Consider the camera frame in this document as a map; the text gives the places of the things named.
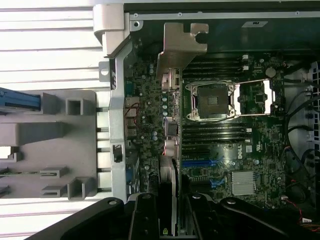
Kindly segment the black slot with blue latch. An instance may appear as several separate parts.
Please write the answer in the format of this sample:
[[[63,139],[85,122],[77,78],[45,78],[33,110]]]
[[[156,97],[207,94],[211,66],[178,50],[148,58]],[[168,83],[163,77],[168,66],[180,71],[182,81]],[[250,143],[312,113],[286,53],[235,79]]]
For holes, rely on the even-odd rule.
[[[196,180],[191,181],[187,179],[183,182],[182,186],[190,190],[192,192],[206,192],[216,189],[217,187],[223,185],[225,180],[214,180],[214,179],[207,179],[207,180]]]

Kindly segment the silver chipset heat sink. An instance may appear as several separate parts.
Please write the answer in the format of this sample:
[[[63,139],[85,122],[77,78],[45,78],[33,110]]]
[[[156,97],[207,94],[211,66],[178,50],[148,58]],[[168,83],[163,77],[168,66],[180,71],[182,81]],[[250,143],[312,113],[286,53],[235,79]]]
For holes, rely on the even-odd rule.
[[[231,193],[234,196],[254,195],[256,179],[254,171],[233,171],[231,173]]]

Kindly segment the blue expansion slot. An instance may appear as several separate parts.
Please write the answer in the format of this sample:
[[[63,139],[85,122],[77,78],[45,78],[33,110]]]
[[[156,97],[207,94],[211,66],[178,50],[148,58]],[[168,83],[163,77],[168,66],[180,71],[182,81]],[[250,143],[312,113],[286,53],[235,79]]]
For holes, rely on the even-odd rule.
[[[182,162],[184,168],[193,167],[214,167],[219,164],[220,160],[186,160]]]

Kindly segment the black expansion slot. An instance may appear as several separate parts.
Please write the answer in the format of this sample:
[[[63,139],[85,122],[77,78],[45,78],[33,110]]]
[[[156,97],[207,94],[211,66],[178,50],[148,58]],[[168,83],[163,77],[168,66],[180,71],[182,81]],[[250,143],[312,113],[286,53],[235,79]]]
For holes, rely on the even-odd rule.
[[[182,155],[191,156],[191,155],[209,155],[210,149],[207,147],[191,147],[191,148],[183,148]]]

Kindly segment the green motherboard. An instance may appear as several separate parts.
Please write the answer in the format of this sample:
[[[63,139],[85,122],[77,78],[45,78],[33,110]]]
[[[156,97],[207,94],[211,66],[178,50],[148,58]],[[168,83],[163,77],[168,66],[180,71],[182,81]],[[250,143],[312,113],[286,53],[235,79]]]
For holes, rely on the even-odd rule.
[[[266,76],[273,67],[276,75]],[[210,191],[200,191],[215,200],[238,197],[261,208],[280,208],[285,193],[286,135],[284,131],[285,97],[283,61],[265,53],[262,55],[209,55],[194,59],[182,71],[181,159],[180,177],[186,180],[224,180]],[[270,79],[275,102],[270,115],[235,116],[219,122],[187,120],[188,103],[185,85],[199,81],[231,81],[233,83]],[[164,117],[172,114],[169,94],[162,91],[156,78],[156,61],[145,56],[132,65],[124,79],[124,126],[128,147],[139,152],[140,190],[159,192],[160,157],[164,151]],[[183,148],[208,148],[208,155],[182,155]],[[183,167],[183,161],[221,161],[209,167]],[[232,172],[253,171],[256,192],[252,195],[232,194]]]

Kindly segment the open grey PC case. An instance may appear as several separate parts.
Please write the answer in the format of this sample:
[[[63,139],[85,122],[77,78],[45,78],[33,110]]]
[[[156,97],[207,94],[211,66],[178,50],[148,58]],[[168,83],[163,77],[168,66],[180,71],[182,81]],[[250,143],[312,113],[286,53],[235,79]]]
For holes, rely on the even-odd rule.
[[[320,0],[183,0],[95,5],[94,34],[109,60],[108,131],[114,197],[127,203],[137,194],[154,195],[159,240],[198,240],[193,224],[186,219],[185,195],[204,194],[216,204],[229,198],[216,200],[207,193],[190,191],[181,181],[179,235],[170,236],[172,187],[161,183],[159,174],[159,192],[140,189],[139,151],[127,145],[125,136],[125,77],[140,59],[151,57],[156,62],[157,78],[165,23],[182,23],[186,33],[193,23],[208,25],[208,33],[196,36],[198,43],[207,44],[207,52],[193,60],[213,55],[269,54],[283,61],[286,147],[285,192],[280,198],[284,203],[279,208],[262,208],[239,197],[229,197],[246,201],[294,225],[295,240],[320,240],[320,142],[313,139],[312,123],[312,103],[320,96],[312,97],[311,86],[319,85],[307,81],[311,64],[320,61]],[[122,145],[122,162],[114,162],[113,145]]]

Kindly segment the grey plastic parts rack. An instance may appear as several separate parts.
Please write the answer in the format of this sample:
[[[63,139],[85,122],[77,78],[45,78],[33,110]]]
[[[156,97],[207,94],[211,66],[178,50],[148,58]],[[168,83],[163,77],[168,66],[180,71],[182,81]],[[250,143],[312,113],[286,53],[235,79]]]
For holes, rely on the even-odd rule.
[[[0,198],[84,200],[97,193],[97,97],[92,90],[25,91],[39,111],[0,113],[0,147],[11,155],[0,170],[40,174],[0,176]]]

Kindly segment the CPU socket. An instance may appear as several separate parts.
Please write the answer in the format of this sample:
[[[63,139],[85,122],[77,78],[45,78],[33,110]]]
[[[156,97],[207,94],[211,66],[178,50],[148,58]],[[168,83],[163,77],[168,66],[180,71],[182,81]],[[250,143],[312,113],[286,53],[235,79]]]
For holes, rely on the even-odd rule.
[[[228,80],[196,81],[185,85],[185,118],[194,122],[223,122],[236,117],[236,84]]]

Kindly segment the metal socket cover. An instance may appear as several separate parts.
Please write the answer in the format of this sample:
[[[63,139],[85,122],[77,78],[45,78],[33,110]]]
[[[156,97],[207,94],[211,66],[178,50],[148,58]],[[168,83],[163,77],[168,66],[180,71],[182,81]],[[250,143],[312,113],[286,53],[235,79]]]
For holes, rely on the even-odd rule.
[[[233,109],[237,117],[270,115],[275,100],[276,93],[269,78],[234,85]]]

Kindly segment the green RAM stick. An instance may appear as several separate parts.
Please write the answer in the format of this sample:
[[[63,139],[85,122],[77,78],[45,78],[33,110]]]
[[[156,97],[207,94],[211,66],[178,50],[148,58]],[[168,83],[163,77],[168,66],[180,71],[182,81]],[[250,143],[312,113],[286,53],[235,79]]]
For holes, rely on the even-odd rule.
[[[1,169],[0,177],[22,176],[22,175],[39,175],[39,171],[11,171],[9,169]]]

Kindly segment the perforated metal drive cage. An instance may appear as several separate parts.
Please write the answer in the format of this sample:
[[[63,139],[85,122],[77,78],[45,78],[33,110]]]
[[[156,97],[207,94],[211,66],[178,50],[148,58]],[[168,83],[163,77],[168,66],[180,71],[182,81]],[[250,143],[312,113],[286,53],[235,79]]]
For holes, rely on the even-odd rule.
[[[320,61],[313,62],[307,74],[307,81],[318,86],[311,86],[311,96],[320,96]],[[313,140],[320,142],[320,98],[312,103]]]

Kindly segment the hard disk in blue caddy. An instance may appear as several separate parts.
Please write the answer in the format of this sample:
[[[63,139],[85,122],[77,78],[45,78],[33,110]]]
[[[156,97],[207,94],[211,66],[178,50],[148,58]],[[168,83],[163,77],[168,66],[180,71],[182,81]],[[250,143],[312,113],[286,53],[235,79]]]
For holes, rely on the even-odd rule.
[[[40,111],[41,97],[0,87],[0,113]]]

